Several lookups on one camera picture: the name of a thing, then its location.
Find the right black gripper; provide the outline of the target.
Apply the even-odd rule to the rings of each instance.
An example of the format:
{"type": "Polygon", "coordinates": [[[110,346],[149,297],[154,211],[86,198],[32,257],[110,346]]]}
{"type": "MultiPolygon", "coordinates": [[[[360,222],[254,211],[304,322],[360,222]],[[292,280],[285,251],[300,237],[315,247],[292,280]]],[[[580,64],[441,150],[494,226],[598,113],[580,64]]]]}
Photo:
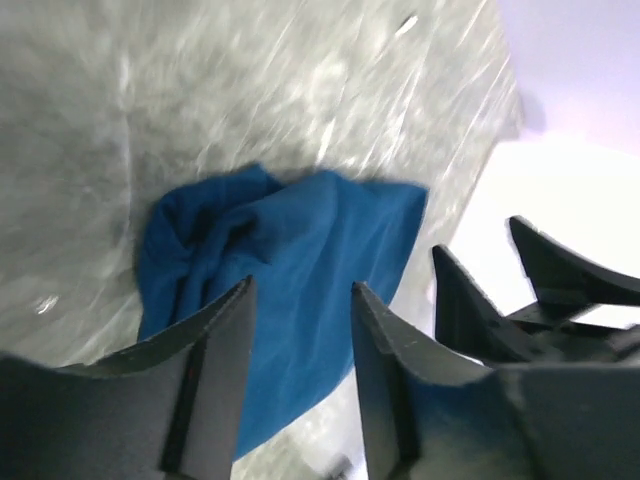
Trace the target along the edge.
{"type": "Polygon", "coordinates": [[[490,365],[617,364],[637,368],[638,326],[621,329],[579,323],[577,319],[594,310],[593,305],[637,307],[639,280],[589,261],[520,216],[510,217],[508,225],[541,303],[534,302],[507,318],[502,316],[450,250],[435,246],[431,253],[436,278],[436,340],[490,365]]]}

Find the blue printed t shirt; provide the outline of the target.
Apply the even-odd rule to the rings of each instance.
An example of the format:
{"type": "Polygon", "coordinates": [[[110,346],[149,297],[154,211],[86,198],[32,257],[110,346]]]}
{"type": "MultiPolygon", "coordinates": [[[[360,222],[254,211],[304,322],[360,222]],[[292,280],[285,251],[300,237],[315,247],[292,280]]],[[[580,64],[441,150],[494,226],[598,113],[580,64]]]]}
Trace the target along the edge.
{"type": "Polygon", "coordinates": [[[240,280],[257,321],[236,453],[326,398],[353,365],[351,287],[390,302],[422,225],[425,187],[330,170],[281,183],[254,165],[178,187],[155,205],[138,255],[147,339],[240,280]]]}

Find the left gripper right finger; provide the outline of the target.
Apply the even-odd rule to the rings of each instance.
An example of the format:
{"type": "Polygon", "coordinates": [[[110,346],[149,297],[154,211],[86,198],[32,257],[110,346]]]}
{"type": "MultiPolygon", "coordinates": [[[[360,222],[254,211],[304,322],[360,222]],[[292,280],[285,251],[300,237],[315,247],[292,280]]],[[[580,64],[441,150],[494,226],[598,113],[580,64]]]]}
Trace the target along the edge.
{"type": "Polygon", "coordinates": [[[477,364],[352,288],[352,339],[373,479],[635,479],[639,370],[477,364]]]}

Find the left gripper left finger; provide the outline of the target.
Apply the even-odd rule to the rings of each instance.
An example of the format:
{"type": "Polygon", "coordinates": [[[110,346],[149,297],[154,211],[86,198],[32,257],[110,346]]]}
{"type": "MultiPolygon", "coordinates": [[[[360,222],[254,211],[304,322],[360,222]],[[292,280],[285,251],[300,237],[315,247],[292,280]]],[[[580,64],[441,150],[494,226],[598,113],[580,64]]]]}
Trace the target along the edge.
{"type": "Polygon", "coordinates": [[[256,323],[244,279],[190,318],[93,364],[1,356],[5,479],[226,479],[256,323]]]}

